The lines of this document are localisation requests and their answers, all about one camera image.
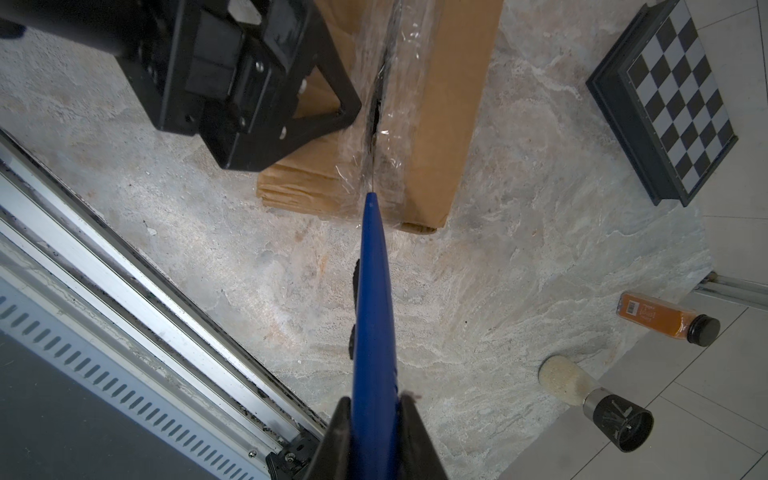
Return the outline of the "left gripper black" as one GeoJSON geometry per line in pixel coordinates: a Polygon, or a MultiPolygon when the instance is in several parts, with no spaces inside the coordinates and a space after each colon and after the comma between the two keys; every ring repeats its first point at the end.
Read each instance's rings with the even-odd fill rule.
{"type": "Polygon", "coordinates": [[[199,135],[220,168],[261,172],[343,130],[362,107],[330,30],[311,1],[257,1],[257,25],[226,1],[138,1],[138,44],[119,66],[154,127],[199,135]],[[299,117],[313,71],[336,110],[299,117]]]}

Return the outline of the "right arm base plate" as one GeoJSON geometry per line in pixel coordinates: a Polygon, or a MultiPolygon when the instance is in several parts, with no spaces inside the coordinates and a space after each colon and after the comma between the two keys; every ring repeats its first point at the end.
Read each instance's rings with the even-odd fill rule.
{"type": "Polygon", "coordinates": [[[320,445],[311,432],[303,430],[279,452],[266,456],[266,465],[272,480],[304,480],[320,445]]]}

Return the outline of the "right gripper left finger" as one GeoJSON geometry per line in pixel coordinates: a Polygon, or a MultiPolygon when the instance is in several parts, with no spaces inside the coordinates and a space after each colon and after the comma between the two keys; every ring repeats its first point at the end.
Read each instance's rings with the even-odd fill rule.
{"type": "Polygon", "coordinates": [[[351,465],[351,446],[351,399],[342,397],[304,479],[347,480],[351,465]]]}

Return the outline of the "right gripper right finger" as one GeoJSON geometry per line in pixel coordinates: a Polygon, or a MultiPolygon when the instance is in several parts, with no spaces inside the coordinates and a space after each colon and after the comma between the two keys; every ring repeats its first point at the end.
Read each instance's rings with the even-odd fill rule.
{"type": "Polygon", "coordinates": [[[439,455],[416,408],[416,401],[408,394],[400,396],[397,438],[398,479],[448,479],[439,455]]]}

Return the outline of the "brown cardboard express box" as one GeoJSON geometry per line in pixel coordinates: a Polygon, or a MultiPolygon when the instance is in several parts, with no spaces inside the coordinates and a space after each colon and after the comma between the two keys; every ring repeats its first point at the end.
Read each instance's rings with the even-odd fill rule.
{"type": "Polygon", "coordinates": [[[322,1],[362,101],[348,128],[257,179],[268,207],[351,220],[368,191],[390,226],[429,235],[448,219],[472,140],[502,3],[322,1]]]}

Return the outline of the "blue utility knife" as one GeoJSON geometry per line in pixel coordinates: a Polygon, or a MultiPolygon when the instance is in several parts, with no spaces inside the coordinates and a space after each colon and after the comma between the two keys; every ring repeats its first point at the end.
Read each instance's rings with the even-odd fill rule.
{"type": "Polygon", "coordinates": [[[351,479],[397,476],[398,380],[391,280],[378,197],[361,231],[351,400],[351,479]]]}

